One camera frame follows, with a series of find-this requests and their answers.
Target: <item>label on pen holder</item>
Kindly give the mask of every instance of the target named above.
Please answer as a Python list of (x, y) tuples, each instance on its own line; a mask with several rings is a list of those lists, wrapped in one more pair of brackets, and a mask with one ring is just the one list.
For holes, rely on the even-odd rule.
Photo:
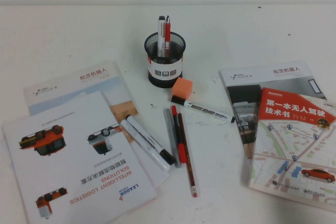
[(148, 59), (148, 72), (156, 79), (169, 81), (177, 78), (182, 73), (183, 57), (172, 64), (158, 64)]

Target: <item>black mesh pen holder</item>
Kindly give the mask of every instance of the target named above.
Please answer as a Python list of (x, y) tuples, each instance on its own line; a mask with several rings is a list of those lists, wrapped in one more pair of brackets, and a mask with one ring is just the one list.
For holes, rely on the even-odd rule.
[(157, 43), (158, 33), (151, 34), (145, 40), (144, 46), (148, 59), (148, 79), (153, 85), (159, 88), (171, 88), (178, 77), (182, 77), (185, 41), (180, 35), (171, 32), (168, 57), (158, 57)]

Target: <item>book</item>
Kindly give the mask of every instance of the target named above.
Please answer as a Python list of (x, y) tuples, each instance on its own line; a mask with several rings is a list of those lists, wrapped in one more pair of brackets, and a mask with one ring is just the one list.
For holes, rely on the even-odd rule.
[(249, 187), (336, 211), (336, 106), (263, 88)]
[(4, 132), (30, 223), (106, 223), (155, 197), (101, 92)]
[(259, 101), (263, 88), (325, 98), (310, 69), (302, 61), (220, 71), (230, 99), (247, 158), (252, 158)]
[[(96, 91), (102, 92), (118, 123), (128, 114), (142, 121), (118, 67), (110, 60), (26, 87), (24, 94), (30, 114), (35, 115)], [(123, 132), (152, 185), (157, 187), (169, 174), (161, 169), (126, 131)]]

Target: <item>red pen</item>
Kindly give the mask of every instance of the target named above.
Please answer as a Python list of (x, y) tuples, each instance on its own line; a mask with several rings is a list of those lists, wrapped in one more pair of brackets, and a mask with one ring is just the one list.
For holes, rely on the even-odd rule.
[(180, 156), (180, 162), (185, 164), (185, 163), (187, 163), (187, 157), (186, 157), (186, 154), (185, 154), (185, 146), (183, 144), (180, 124), (178, 123), (179, 121), (178, 121), (178, 118), (177, 118), (176, 106), (172, 106), (172, 111), (173, 111), (174, 126), (175, 126), (176, 137), (177, 137), (177, 148), (178, 148), (178, 152), (179, 152), (178, 154)]
[(164, 37), (164, 56), (169, 57), (169, 50), (170, 50), (170, 18), (167, 16), (166, 19), (166, 27), (165, 27), (165, 37)]

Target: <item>pen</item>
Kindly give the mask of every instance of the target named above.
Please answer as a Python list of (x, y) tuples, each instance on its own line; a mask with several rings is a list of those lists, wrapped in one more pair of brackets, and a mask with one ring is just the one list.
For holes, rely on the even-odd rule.
[(157, 31), (157, 43), (158, 43), (158, 57), (164, 57), (164, 45), (165, 45), (165, 18), (164, 16), (159, 17), (159, 27)]
[(146, 139), (150, 145), (159, 153), (159, 155), (166, 160), (170, 165), (175, 163), (175, 157), (173, 157), (166, 149), (164, 149), (131, 115), (126, 116), (126, 120), (136, 129), (139, 134)]
[(185, 155), (185, 147), (184, 147), (183, 140), (182, 140), (180, 124), (178, 123), (179, 121), (177, 118), (176, 106), (172, 106), (172, 111), (173, 111), (174, 126), (175, 126), (175, 131), (176, 131), (176, 138), (177, 138), (177, 148), (179, 152), (178, 154), (180, 156), (180, 162), (182, 164), (185, 164), (187, 162), (187, 157)]
[(189, 107), (189, 108), (198, 110), (200, 112), (203, 112), (207, 115), (210, 115), (214, 118), (220, 119), (220, 120), (222, 120), (224, 122), (227, 122), (227, 123), (233, 123), (235, 121), (235, 117), (231, 114), (226, 114), (226, 113), (223, 113), (223, 112), (220, 112), (220, 111), (215, 111), (215, 110), (212, 110), (212, 109), (205, 108), (204, 106), (198, 105), (196, 103), (185, 100), (181, 97), (177, 97), (175, 95), (172, 97), (171, 101), (174, 102), (174, 103), (183, 105), (185, 107)]
[(147, 152), (147, 154), (165, 171), (170, 169), (170, 165), (158, 154), (150, 143), (148, 143), (139, 132), (126, 120), (122, 120), (120, 125), (134, 138), (134, 140)]
[(180, 157), (179, 157), (179, 151), (177, 149), (177, 139), (176, 139), (176, 133), (174, 131), (174, 127), (173, 127), (173, 118), (172, 115), (170, 113), (170, 109), (165, 109), (164, 110), (164, 118), (166, 120), (166, 124), (167, 124), (167, 130), (168, 130), (168, 136), (169, 136), (169, 140), (170, 140), (170, 145), (172, 147), (172, 154), (174, 155), (176, 161), (175, 161), (175, 166), (176, 168), (181, 168), (181, 162), (180, 162)]
[(193, 197), (197, 197), (195, 178), (194, 178), (193, 168), (191, 167), (187, 138), (185, 136), (183, 119), (182, 119), (182, 114), (181, 113), (179, 113), (178, 120), (179, 120), (178, 122), (180, 123), (180, 129), (181, 129), (183, 144), (185, 146), (185, 155), (186, 155), (186, 158), (187, 158), (187, 169), (188, 169), (188, 175), (189, 175), (189, 180), (190, 180), (190, 189), (191, 189), (191, 193), (192, 193)]
[(170, 18), (167, 16), (165, 27), (165, 44), (164, 44), (164, 56), (169, 57), (170, 50)]

